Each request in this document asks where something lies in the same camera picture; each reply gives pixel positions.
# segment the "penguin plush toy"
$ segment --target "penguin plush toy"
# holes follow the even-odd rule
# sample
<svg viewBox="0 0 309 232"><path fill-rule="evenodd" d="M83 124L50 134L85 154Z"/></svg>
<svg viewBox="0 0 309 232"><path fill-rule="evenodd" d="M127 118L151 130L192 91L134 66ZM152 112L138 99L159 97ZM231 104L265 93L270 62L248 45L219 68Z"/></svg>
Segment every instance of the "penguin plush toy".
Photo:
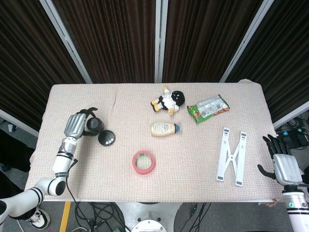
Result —
<svg viewBox="0 0 309 232"><path fill-rule="evenodd" d="M181 91L170 92L166 86L163 86L164 95L153 100L151 105L154 111L158 112L160 109L168 110L170 115L179 111L179 106L184 103L184 95Z"/></svg>

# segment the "white sneaker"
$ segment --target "white sneaker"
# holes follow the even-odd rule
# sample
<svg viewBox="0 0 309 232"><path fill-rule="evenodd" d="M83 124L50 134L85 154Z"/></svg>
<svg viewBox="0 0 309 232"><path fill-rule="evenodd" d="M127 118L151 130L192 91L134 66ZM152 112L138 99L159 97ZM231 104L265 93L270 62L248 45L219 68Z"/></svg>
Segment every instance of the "white sneaker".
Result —
<svg viewBox="0 0 309 232"><path fill-rule="evenodd" d="M39 207L37 207L35 213L32 215L28 221L32 224L32 226L38 230L44 230L49 226L50 217L48 213Z"/></svg>

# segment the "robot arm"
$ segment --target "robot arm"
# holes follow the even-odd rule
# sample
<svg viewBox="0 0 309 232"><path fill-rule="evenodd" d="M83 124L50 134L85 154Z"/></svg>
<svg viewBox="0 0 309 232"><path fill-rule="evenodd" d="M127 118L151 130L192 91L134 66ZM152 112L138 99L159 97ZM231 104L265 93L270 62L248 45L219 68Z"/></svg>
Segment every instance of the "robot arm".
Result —
<svg viewBox="0 0 309 232"><path fill-rule="evenodd" d="M64 131L66 138L62 140L52 168L56 176L54 179L42 178L33 188L13 197L0 199L0 232L8 215L18 217L41 204L45 195L60 196L64 192L77 140L82 136L86 118L92 110L96 108L81 110L69 117Z"/></svg>
<svg viewBox="0 0 309 232"><path fill-rule="evenodd" d="M282 194L294 232L309 231L308 203L304 192L297 188L302 185L297 161L286 144L271 135L268 137L263 137L263 139L267 143L273 161L274 173L266 172L259 164L257 167L264 176L276 179L284 186Z"/></svg>

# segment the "dark curtain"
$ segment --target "dark curtain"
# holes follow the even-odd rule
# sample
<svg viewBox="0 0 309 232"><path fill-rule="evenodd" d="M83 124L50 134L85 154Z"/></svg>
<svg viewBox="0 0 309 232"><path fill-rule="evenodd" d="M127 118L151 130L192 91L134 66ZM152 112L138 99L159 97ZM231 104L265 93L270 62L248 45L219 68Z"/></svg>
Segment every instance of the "dark curtain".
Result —
<svg viewBox="0 0 309 232"><path fill-rule="evenodd" d="M218 82L262 0L169 0L163 82Z"/></svg>
<svg viewBox="0 0 309 232"><path fill-rule="evenodd" d="M273 122L309 101L309 1L275 1L227 82L262 85Z"/></svg>
<svg viewBox="0 0 309 232"><path fill-rule="evenodd" d="M155 0L54 0L94 83L151 83Z"/></svg>
<svg viewBox="0 0 309 232"><path fill-rule="evenodd" d="M38 0L3 0L0 17L0 108L39 130L52 85L84 80Z"/></svg>

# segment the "green snack bag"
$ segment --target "green snack bag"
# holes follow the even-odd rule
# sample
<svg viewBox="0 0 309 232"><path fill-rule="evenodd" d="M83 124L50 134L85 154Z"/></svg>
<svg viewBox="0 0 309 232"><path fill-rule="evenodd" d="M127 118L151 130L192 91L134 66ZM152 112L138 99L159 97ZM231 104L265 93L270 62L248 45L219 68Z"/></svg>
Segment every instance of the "green snack bag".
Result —
<svg viewBox="0 0 309 232"><path fill-rule="evenodd" d="M199 102L196 105L187 106L189 114L191 114L197 123L203 122L212 116L218 115L230 110L229 105L221 98L220 94Z"/></svg>

